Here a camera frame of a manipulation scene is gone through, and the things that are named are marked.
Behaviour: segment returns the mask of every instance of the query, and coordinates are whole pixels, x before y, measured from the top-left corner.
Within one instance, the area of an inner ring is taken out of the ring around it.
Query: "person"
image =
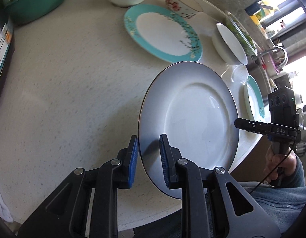
[[[284,157],[285,155],[274,155],[270,147],[265,155],[264,174],[268,175]],[[275,170],[266,179],[266,183],[261,184],[251,193],[251,196],[271,216],[282,234],[292,225],[304,207],[306,186],[302,162],[293,151],[279,167],[284,168],[281,186],[274,188],[269,185],[271,180],[278,178],[277,170]],[[254,181],[240,182],[240,185],[247,192],[251,192],[257,184],[258,182]],[[133,238],[180,238],[182,236],[181,228],[181,210],[179,210],[165,218],[134,228]]]

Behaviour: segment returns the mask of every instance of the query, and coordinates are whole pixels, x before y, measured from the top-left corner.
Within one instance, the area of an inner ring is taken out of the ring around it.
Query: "teal plate rim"
[[[261,94],[261,91],[259,89],[259,86],[258,86],[256,80],[251,75],[248,75],[248,77],[247,77],[246,85],[247,84],[249,84],[253,88],[253,91],[256,95],[258,105],[259,105],[259,114],[264,119],[265,118],[265,106],[264,106],[264,103],[263,103],[263,98],[262,98],[262,94]]]
[[[147,12],[155,12],[160,15],[167,17],[169,20],[175,21],[181,25],[181,27],[187,33],[187,37],[190,39],[190,52],[185,55],[170,55],[165,53],[147,42],[138,32],[136,21],[137,18]],[[197,33],[194,31],[192,26],[188,24],[180,15],[177,13],[165,9],[163,7],[151,4],[139,4],[131,7],[124,15],[124,26],[129,33],[129,35],[137,42],[141,47],[143,47],[149,53],[155,55],[156,57],[165,60],[170,63],[176,63],[181,61],[194,61],[197,62],[203,53],[202,44]]]

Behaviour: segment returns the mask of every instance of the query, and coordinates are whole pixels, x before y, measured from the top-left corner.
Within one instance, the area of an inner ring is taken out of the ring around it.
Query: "white cloth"
[[[13,218],[8,207],[4,204],[1,193],[0,193],[0,217],[9,223],[13,222]]]

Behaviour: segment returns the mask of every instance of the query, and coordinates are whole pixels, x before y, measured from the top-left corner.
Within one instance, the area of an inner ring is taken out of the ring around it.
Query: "camera lens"
[[[280,104],[280,97],[276,96],[275,97],[275,104],[278,106]]]

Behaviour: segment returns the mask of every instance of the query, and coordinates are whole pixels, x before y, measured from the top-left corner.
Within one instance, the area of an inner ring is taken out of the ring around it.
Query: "teal-rimmed plate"
[[[191,25],[163,7],[133,6],[124,15],[124,26],[135,42],[167,62],[197,62],[202,56],[202,45]]]
[[[263,121],[265,106],[259,86],[251,75],[248,75],[244,86],[244,100],[250,120]]]

